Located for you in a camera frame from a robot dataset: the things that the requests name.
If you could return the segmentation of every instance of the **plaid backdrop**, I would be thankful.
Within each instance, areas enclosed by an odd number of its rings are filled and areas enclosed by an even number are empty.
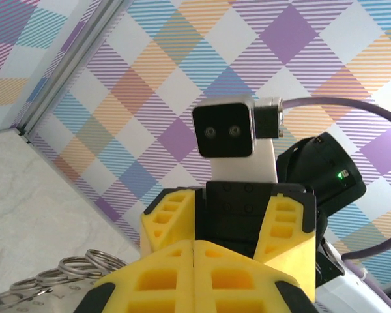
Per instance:
[[[0,130],[15,127],[102,0],[91,0],[76,26],[61,34],[78,0],[0,0]],[[44,63],[57,36],[66,38],[55,59]],[[31,94],[23,90],[42,75]]]
[[[391,110],[391,0],[136,0],[96,49],[33,142],[136,243],[139,215],[163,188],[210,178],[190,116],[202,98],[349,97]],[[326,130],[368,188],[327,236],[340,252],[380,243],[391,237],[391,124],[293,109],[276,154]],[[391,251],[360,261],[391,282]]]

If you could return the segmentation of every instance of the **metal key ring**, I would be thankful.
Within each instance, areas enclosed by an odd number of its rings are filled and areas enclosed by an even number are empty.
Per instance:
[[[15,282],[11,284],[9,288],[10,293],[21,293],[27,295],[34,294],[41,289],[43,289],[43,287],[38,284],[35,277]]]
[[[10,290],[2,292],[0,293],[0,311],[11,308],[21,302],[31,299],[32,297],[33,296],[25,296],[20,293],[11,293]]]
[[[66,282],[70,282],[68,275],[60,271],[59,269],[49,269],[43,271],[35,277],[37,284],[43,287],[52,287]]]
[[[127,263],[112,256],[111,254],[90,249],[85,253],[85,258],[98,268],[101,268],[108,273],[114,272],[122,267],[127,266]]]
[[[90,263],[86,258],[72,256],[59,262],[58,269],[73,278],[99,279],[104,276],[101,269]]]

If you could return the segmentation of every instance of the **yellow 3d-printed part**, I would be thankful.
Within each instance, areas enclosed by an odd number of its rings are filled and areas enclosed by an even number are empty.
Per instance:
[[[190,240],[180,241],[101,278],[94,288],[115,289],[102,313],[193,313],[194,270]]]
[[[253,259],[294,277],[314,302],[315,230],[303,231],[303,211],[290,197],[271,196]]]
[[[141,215],[141,256],[185,239],[195,239],[196,192],[166,194],[150,213]]]
[[[298,287],[293,277],[242,254],[194,242],[195,313],[290,313],[278,281]]]

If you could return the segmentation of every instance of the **camera lens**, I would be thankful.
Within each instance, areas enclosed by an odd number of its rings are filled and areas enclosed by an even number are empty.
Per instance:
[[[206,137],[209,139],[213,139],[214,137],[216,137],[216,130],[212,127],[207,127],[204,131],[204,135],[206,135]]]
[[[231,128],[229,128],[229,134],[232,137],[239,137],[241,133],[240,127],[237,125],[233,125]]]

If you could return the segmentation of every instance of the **cable connector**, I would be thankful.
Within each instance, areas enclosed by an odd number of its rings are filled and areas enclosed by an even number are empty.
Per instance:
[[[253,109],[253,117],[257,139],[283,137],[282,99],[280,97],[272,98],[268,106],[256,106]]]

